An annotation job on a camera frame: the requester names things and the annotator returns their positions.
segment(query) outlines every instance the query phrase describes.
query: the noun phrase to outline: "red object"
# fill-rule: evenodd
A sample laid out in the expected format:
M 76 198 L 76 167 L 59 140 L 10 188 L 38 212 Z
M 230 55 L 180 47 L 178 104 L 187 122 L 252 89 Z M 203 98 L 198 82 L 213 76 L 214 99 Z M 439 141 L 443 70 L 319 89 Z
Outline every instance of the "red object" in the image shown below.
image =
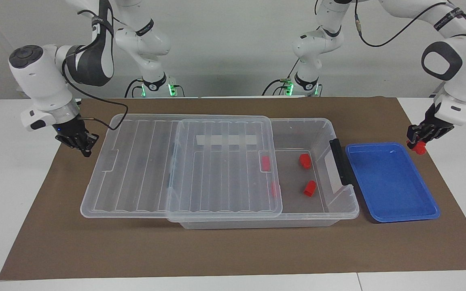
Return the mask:
M 413 151 L 415 151 L 415 153 L 417 153 L 419 155 L 423 155 L 423 154 L 427 153 L 426 143 L 423 142 L 423 141 L 417 142 L 415 147 L 413 148 Z
M 271 160 L 268 156 L 262 156 L 262 172 L 271 171 Z
M 305 191 L 303 191 L 303 194 L 307 195 L 308 197 L 312 197 L 314 195 L 314 192 L 316 192 L 316 182 L 309 181 L 309 183 L 305 187 Z
M 303 154 L 303 155 L 300 155 L 299 156 L 299 162 L 301 163 L 301 165 L 303 166 L 303 168 L 305 169 L 310 169 L 311 166 L 312 166 L 312 160 L 310 159 L 310 155 L 309 154 Z

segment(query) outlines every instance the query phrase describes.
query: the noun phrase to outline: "white wall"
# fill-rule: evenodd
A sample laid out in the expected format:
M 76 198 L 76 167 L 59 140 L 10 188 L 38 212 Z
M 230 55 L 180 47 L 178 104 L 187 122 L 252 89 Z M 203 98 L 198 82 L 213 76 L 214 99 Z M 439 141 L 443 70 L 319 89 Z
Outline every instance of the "white wall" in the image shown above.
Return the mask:
M 453 2 L 466 12 L 466 1 Z M 317 27 L 314 0 L 148 0 L 148 6 L 156 25 L 172 39 L 172 51 L 163 57 L 166 72 L 192 96 L 261 94 L 294 64 L 292 40 Z M 360 4 L 359 16 L 364 36 L 373 43 L 387 40 L 409 21 L 391 17 L 377 0 Z M 75 15 L 62 0 L 0 1 L 0 32 L 13 48 L 87 44 L 89 27 L 90 20 Z M 420 65 L 424 49 L 441 39 L 429 24 L 415 23 L 383 48 L 359 40 L 353 7 L 343 28 L 344 46 L 321 57 L 324 96 L 425 97 L 439 85 Z M 139 77 L 126 53 L 116 47 L 114 54 L 115 78 L 105 88 L 88 89 L 99 96 L 121 96 Z M 0 49 L 0 63 L 7 55 Z M 0 97 L 18 97 L 8 93 L 15 83 L 3 67 Z

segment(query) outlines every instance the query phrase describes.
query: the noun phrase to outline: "brown mat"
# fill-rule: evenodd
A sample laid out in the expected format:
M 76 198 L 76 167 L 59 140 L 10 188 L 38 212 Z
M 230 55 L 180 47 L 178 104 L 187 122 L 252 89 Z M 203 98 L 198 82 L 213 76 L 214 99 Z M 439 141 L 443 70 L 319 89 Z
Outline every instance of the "brown mat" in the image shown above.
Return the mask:
M 404 143 L 409 125 L 398 101 L 382 97 L 126 102 L 133 113 L 328 118 L 344 146 Z M 120 110 L 83 101 L 83 116 L 110 120 Z M 99 124 L 87 125 L 105 135 Z M 359 195 L 359 218 L 327 228 L 184 230 L 164 219 L 82 217 L 101 145 L 87 159 L 60 147 L 0 280 L 466 269 L 466 218 L 429 155 L 412 157 L 442 213 L 433 221 L 374 224 Z

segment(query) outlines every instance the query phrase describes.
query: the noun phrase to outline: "blue tray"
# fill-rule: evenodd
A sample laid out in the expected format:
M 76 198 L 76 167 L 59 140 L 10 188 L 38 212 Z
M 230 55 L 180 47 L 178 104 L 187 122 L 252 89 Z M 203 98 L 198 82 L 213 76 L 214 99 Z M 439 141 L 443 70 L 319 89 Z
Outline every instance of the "blue tray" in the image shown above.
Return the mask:
M 400 144 L 350 144 L 346 155 L 375 220 L 396 222 L 440 217 L 438 205 Z

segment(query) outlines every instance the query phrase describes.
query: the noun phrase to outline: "white table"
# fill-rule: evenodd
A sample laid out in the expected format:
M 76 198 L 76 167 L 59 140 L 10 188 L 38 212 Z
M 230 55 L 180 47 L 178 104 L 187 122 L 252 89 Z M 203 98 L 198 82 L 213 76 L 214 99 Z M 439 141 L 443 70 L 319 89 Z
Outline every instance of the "white table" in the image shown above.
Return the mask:
M 402 98 L 412 123 L 423 119 L 432 99 Z M 0 100 L 0 271 L 57 152 L 55 132 L 27 132 L 19 114 L 29 100 Z M 427 149 L 466 216 L 466 125 Z M 0 290 L 466 290 L 466 271 L 345 273 L 194 278 L 89 278 L 0 282 Z

